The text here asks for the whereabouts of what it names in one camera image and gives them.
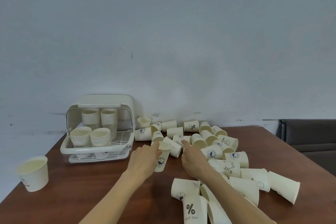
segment percent sign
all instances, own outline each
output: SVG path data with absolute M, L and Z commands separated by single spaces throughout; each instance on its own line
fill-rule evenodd
M 195 214 L 195 210 L 192 209 L 192 208 L 193 208 L 193 205 L 194 205 L 194 204 L 187 205 L 187 209 L 189 209 L 188 214 L 190 214 L 190 212 L 191 212 L 191 214 Z

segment wooden table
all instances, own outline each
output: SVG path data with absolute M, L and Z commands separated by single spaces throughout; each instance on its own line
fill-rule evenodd
M 262 127 L 225 128 L 239 139 L 250 168 L 266 168 L 301 182 L 295 205 L 270 191 L 260 191 L 259 208 L 278 224 L 336 223 L 336 178 Z M 49 183 L 27 192 L 19 183 L 0 204 L 1 223 L 78 223 L 112 188 L 128 160 L 93 164 L 65 164 L 61 142 L 46 155 Z M 134 148 L 143 145 L 135 142 Z M 169 157 L 165 170 L 154 173 L 134 193 L 119 223 L 183 223 L 182 203 L 170 196 L 174 178 L 192 179 L 181 157 Z

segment cup storage box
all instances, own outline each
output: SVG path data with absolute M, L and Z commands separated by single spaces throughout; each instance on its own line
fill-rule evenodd
M 103 109 L 116 109 L 118 116 L 117 127 L 111 137 L 110 145 L 93 147 L 93 145 L 89 143 L 89 145 L 91 145 L 90 147 L 74 147 L 70 138 L 71 131 L 83 126 L 92 127 L 83 124 L 82 110 L 84 110 L 84 113 L 90 113 L 90 111 L 98 111 L 100 113 Z M 66 137 L 61 145 L 61 153 L 65 157 L 65 161 L 67 163 L 87 163 L 127 158 L 134 141 L 134 117 L 134 103 L 130 96 L 111 94 L 82 96 L 75 104 L 69 107 L 66 114 Z M 102 128 L 103 125 L 99 123 L 93 128 L 97 127 Z

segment table surface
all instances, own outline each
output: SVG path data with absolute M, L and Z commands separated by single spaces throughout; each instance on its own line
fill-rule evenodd
M 278 224 L 336 223 L 336 177 L 262 127 L 229 127 L 239 139 L 250 168 L 266 168 L 301 183 L 295 205 L 274 191 L 260 191 L 259 208 Z M 0 203 L 1 223 L 78 223 L 113 187 L 128 160 L 69 165 L 61 142 L 46 155 L 49 183 L 27 192 L 22 183 Z M 133 148 L 149 144 L 134 142 Z M 154 173 L 133 194 L 119 223 L 183 223 L 182 203 L 170 196 L 174 178 L 193 179 L 183 170 L 181 156 L 169 157 L 165 170 Z

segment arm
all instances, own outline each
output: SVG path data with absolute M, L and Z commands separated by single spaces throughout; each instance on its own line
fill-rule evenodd
M 132 152 L 127 170 L 120 176 L 106 196 L 79 224 L 115 224 L 118 222 L 132 194 L 153 174 L 157 165 L 159 142 L 144 145 Z
M 274 224 L 255 205 L 224 181 L 220 173 L 213 170 L 203 153 L 187 141 L 182 140 L 184 150 L 182 165 L 189 175 L 203 181 L 214 194 L 233 224 Z

